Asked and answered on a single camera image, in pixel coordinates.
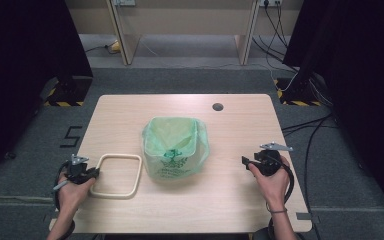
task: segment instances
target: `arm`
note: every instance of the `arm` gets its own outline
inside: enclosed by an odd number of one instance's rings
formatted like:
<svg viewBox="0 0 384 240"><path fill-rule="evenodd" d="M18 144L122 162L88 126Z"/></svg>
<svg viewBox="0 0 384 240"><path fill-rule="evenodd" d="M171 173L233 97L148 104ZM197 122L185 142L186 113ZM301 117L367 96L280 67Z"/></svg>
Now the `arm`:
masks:
<svg viewBox="0 0 384 240"><path fill-rule="evenodd" d="M286 158L281 156L282 162L289 166ZM289 184L288 173L283 169L279 169L274 175L266 177L260 173L258 168L252 163L249 165L249 170L254 174L260 191L272 213L274 232L276 239L282 240L296 240L294 230L292 229L291 222L286 211L284 211L285 193Z"/></svg>
<svg viewBox="0 0 384 240"><path fill-rule="evenodd" d="M64 180L65 177L61 177L59 182ZM86 199L87 192L94 183L95 178L91 178L81 185L69 182L59 190L60 212L54 226L49 232L48 240L59 239L68 231L74 214L80 204Z"/></svg>

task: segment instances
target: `bag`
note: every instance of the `bag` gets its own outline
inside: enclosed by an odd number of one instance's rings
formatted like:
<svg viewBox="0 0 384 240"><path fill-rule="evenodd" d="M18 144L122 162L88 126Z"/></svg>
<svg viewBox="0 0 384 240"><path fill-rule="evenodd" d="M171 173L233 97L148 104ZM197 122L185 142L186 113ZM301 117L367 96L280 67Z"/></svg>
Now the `bag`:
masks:
<svg viewBox="0 0 384 240"><path fill-rule="evenodd" d="M155 179L197 173L210 152L205 124L195 118L155 117L142 137L145 168Z"/></svg>

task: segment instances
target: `bracelet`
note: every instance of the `bracelet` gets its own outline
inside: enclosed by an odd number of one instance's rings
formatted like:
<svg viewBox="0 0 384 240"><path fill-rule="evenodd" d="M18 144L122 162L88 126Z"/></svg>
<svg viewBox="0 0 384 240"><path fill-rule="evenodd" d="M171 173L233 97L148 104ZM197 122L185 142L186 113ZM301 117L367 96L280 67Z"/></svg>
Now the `bracelet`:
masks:
<svg viewBox="0 0 384 240"><path fill-rule="evenodd" d="M266 202L266 208L267 208L267 211L269 211L269 213L271 213L271 214L274 214L274 213L284 213L284 212L287 212L287 211L288 211L287 208L284 208L284 209L281 210L281 211L271 211L271 210L269 209L269 205L268 205L267 202Z"/></svg>
<svg viewBox="0 0 384 240"><path fill-rule="evenodd" d="M274 213L284 213L284 212L287 212L288 211L288 209L284 209L284 210L282 210L282 211L270 211L270 210L268 210L271 214L274 214Z"/></svg>

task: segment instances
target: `person's right hand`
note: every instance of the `person's right hand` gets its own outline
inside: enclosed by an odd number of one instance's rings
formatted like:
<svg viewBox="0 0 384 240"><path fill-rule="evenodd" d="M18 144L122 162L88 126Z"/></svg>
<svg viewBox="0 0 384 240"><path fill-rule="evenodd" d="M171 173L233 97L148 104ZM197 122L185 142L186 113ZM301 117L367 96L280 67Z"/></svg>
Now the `person's right hand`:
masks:
<svg viewBox="0 0 384 240"><path fill-rule="evenodd" d="M282 162L289 167L289 162L285 157L280 156ZM285 193L289 184L288 173L281 167L272 176L264 176L260 170L252 163L248 164L249 170L254 174L260 191L267 201L271 211L281 211L285 207Z"/></svg>

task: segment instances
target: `gray carpet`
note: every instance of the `gray carpet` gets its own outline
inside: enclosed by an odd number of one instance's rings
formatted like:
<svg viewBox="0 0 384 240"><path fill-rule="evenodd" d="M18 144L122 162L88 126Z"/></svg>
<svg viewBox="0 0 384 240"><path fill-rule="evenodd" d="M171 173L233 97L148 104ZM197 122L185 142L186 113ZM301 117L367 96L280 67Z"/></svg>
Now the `gray carpet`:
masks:
<svg viewBox="0 0 384 240"><path fill-rule="evenodd" d="M17 157L0 163L0 239L44 239L54 209L50 190L59 165L77 153L64 139L82 137L98 98L104 94L239 94L266 93L274 103L281 127L324 117L327 107L300 107L280 104L269 71L198 69L93 69L94 78L81 107L42 107L14 148ZM276 77L291 77L274 71ZM43 91L47 96L55 84ZM373 178L362 171L334 119L328 119L314 135L308 169L306 149L314 130L304 128L285 137L296 174L307 189L311 209L321 239L384 239L384 195ZM317 239L316 231L303 233ZM93 235L74 235L92 239Z"/></svg>

